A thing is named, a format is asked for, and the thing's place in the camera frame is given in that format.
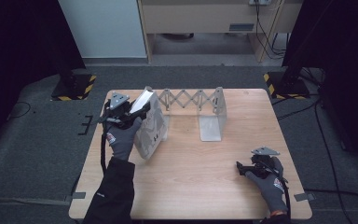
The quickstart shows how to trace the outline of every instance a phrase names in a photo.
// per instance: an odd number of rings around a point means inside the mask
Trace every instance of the black and yellow hazard tape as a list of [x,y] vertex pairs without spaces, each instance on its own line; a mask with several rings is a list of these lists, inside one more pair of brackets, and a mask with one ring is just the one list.
[[57,96],[57,97],[51,97],[52,101],[71,101],[71,100],[84,100],[89,96],[89,93],[92,89],[92,86],[94,85],[95,78],[97,76],[91,76],[89,78],[89,83],[87,85],[87,88],[84,90],[84,93],[78,96]]
[[264,80],[266,81],[269,94],[271,95],[272,99],[306,99],[309,97],[308,95],[297,94],[297,93],[279,94],[275,91],[276,89],[274,88],[274,85],[272,84],[271,79],[269,78],[269,74],[264,74]]

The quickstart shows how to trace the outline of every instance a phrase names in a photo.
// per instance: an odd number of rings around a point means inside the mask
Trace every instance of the person's left hand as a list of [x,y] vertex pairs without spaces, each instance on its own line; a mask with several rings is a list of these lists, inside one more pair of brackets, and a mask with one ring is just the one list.
[[106,140],[113,149],[113,157],[122,161],[127,161],[132,151],[133,139],[136,132],[141,127],[141,118],[136,118],[132,126],[126,130],[121,130],[115,126],[109,127]]

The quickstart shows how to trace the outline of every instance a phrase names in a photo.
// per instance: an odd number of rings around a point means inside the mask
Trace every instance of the glove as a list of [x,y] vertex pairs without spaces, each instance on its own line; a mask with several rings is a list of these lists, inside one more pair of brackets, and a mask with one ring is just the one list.
[[[281,162],[276,157],[272,157],[274,161],[275,169],[279,172],[279,177],[282,179],[283,177],[283,166]],[[283,186],[279,178],[271,173],[267,176],[267,178],[262,179],[255,176],[252,172],[246,172],[246,177],[255,182],[258,188],[261,191],[261,195],[267,203],[269,211],[272,213],[273,211],[282,210],[287,212],[287,206],[282,200],[282,195],[284,193]]]
[[115,126],[108,127],[106,140],[113,149],[113,157],[122,161],[128,161],[132,151],[133,139],[136,132],[141,127],[141,118],[136,118],[132,126],[126,130],[121,130]]

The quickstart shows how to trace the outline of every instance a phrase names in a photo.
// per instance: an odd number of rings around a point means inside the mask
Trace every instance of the stand base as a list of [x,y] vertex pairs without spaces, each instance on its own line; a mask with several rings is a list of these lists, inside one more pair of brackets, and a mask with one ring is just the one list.
[[269,93],[273,99],[281,98],[294,98],[304,99],[310,98],[310,92],[304,81],[301,79],[296,80],[295,85],[284,86],[282,84],[284,72],[268,72],[264,75],[264,79],[268,85]]
[[77,74],[74,72],[76,78],[76,86],[74,88],[68,88],[63,84],[62,78],[57,83],[56,88],[51,94],[51,100],[53,101],[70,101],[70,100],[84,100],[89,96],[92,85],[96,76],[91,75],[88,72],[81,72]]

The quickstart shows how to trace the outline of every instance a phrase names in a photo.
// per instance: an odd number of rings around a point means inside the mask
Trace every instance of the gray carpet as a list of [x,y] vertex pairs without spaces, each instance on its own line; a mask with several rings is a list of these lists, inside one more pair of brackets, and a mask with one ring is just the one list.
[[[90,67],[97,76],[88,99],[52,102],[50,95],[59,80],[48,77],[24,88],[11,118],[0,132],[0,198],[63,201],[70,195],[86,158],[95,120],[106,93],[116,89],[267,89],[263,74],[279,67],[229,66],[117,66]],[[311,92],[317,89],[307,82]],[[277,117],[303,109],[318,99],[271,99]],[[318,117],[331,152],[341,190],[358,193],[358,155],[341,149],[326,112],[317,106]],[[86,135],[82,123],[93,116]],[[331,164],[318,128],[314,107],[280,120],[298,174],[305,189],[336,189]],[[313,192],[313,216],[301,223],[350,223],[343,215],[336,193]],[[352,223],[358,223],[358,196],[342,195]],[[0,203],[0,223],[75,223],[68,205]]]

